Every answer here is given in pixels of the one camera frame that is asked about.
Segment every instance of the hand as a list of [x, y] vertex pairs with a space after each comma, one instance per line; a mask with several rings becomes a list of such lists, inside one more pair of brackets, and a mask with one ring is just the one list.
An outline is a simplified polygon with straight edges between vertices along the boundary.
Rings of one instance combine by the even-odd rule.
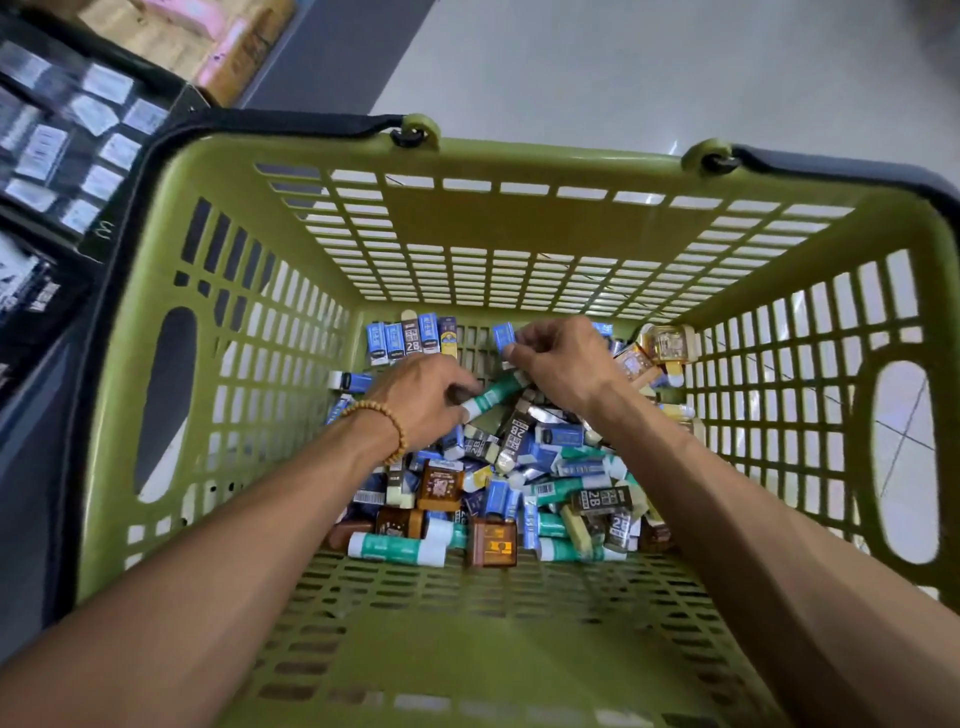
[[366, 399], [390, 407], [406, 430], [407, 448], [418, 450], [463, 421], [463, 407], [447, 398], [451, 387], [471, 395], [483, 391], [476, 377], [453, 356], [415, 353], [378, 376]]
[[555, 404], [582, 417], [604, 388], [627, 381], [586, 316], [528, 324], [504, 353]]

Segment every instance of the pink box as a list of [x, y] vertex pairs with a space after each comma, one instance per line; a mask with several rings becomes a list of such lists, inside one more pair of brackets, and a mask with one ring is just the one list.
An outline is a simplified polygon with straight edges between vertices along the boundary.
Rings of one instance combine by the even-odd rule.
[[227, 26], [227, 14], [212, 0], [133, 0], [140, 10], [158, 15], [191, 33], [216, 40]]

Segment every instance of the green plastic basket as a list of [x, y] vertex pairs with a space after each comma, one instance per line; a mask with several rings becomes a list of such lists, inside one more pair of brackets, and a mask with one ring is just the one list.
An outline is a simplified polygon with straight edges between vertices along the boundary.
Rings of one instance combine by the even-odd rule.
[[[83, 507], [64, 531], [63, 609], [316, 435], [326, 373], [363, 369], [364, 325], [408, 307], [455, 315], [462, 363], [482, 378], [496, 374], [498, 322], [584, 312], [617, 336], [693, 325], [704, 355], [686, 395], [709, 446], [957, 606], [960, 500], [939, 492], [939, 549], [910, 563], [884, 537], [872, 474], [885, 365], [923, 367], [938, 438], [958, 431], [957, 203], [923, 170], [712, 141], [674, 158], [446, 139], [420, 116], [221, 111], [154, 144], [134, 200], [89, 347], [96, 398], [75, 418]], [[166, 455], [147, 463], [176, 464], [169, 487], [145, 496], [142, 424], [165, 399], [157, 339], [177, 316], [195, 330], [181, 337], [196, 348], [192, 390]], [[956, 472], [956, 449], [937, 464]], [[682, 557], [458, 562], [318, 553], [223, 724], [784, 720]]]

